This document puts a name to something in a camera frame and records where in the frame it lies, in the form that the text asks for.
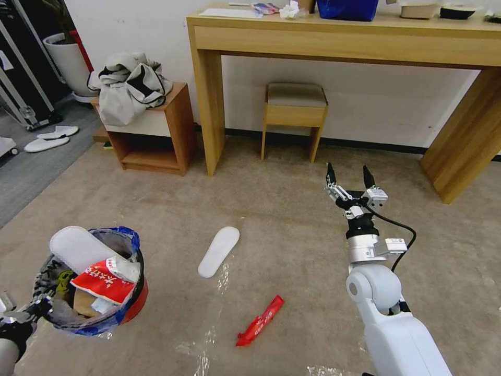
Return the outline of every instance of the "red snack packaging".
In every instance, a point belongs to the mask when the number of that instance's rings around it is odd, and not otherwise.
[[[247,346],[263,331],[266,325],[273,319],[285,302],[280,295],[275,296],[271,304],[261,316],[258,316],[252,321],[245,333],[239,333],[236,346]]]
[[[85,269],[71,284],[95,297],[114,304],[122,304],[134,288],[132,282],[118,278],[106,264],[107,260],[95,263]]]

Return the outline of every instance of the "tabletop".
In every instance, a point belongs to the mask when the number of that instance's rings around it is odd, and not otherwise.
[[[242,27],[251,29],[277,29],[277,30],[308,30],[337,32],[353,30],[359,32],[361,28],[365,32],[377,33],[389,32],[412,32],[432,33],[451,36],[482,36],[483,38],[501,38],[501,25],[485,22],[483,14],[470,17],[468,20],[450,20],[432,18],[431,20],[416,20],[400,18],[396,13],[376,13],[372,22],[343,21],[323,19],[320,14],[308,15],[304,18],[287,20],[281,19],[279,14],[263,16],[260,19],[232,18],[200,16],[199,14],[208,8],[248,9],[248,7],[229,6],[228,3],[210,3],[207,7],[189,15],[187,19],[194,25],[218,26],[218,27]]]

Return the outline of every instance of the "blue bag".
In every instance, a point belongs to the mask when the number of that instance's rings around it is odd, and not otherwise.
[[[378,0],[317,0],[321,18],[372,21]]]

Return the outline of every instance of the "bowl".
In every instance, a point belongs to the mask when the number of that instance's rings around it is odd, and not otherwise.
[[[430,19],[437,14],[438,3],[414,4],[401,3],[402,11],[400,17],[414,19]]]
[[[440,18],[465,20],[482,7],[468,6],[464,4],[444,4],[440,8]]]

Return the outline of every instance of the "trash bin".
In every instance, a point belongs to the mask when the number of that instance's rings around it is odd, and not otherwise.
[[[107,314],[87,318],[72,309],[71,290],[74,287],[69,281],[77,276],[76,273],[56,256],[52,254],[49,256],[35,278],[33,296],[38,296],[47,290],[55,290],[53,311],[45,319],[57,329],[84,336],[105,333],[132,320],[141,311],[148,296],[139,235],[127,227],[90,229],[89,232],[121,256],[139,262],[141,272],[131,297],[123,305]]]
[[[317,0],[321,18],[372,21],[378,0]]]

